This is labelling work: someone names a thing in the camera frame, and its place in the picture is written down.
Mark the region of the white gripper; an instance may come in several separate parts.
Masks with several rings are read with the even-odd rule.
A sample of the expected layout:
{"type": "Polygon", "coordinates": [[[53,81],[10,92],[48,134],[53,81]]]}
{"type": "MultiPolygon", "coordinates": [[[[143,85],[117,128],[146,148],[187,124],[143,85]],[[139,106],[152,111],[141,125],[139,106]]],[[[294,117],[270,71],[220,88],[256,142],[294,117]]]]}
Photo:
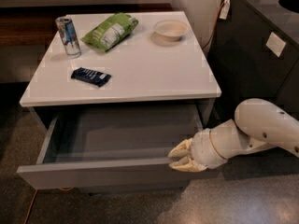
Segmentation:
{"type": "Polygon", "coordinates": [[[215,169],[227,162],[213,147],[209,129],[197,133],[193,139],[180,142],[168,153],[168,157],[181,158],[169,164],[172,169],[190,173],[215,169]]]}

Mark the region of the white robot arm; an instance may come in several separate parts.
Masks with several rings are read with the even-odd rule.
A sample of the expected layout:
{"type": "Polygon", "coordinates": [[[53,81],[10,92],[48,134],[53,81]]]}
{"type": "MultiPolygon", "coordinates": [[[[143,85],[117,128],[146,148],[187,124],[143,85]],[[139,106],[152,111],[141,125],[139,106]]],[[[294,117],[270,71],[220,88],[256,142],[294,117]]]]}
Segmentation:
{"type": "Polygon", "coordinates": [[[299,121],[268,101],[251,98],[237,106],[233,119],[183,140],[168,156],[172,169],[195,173],[273,147],[299,157],[299,121]]]}

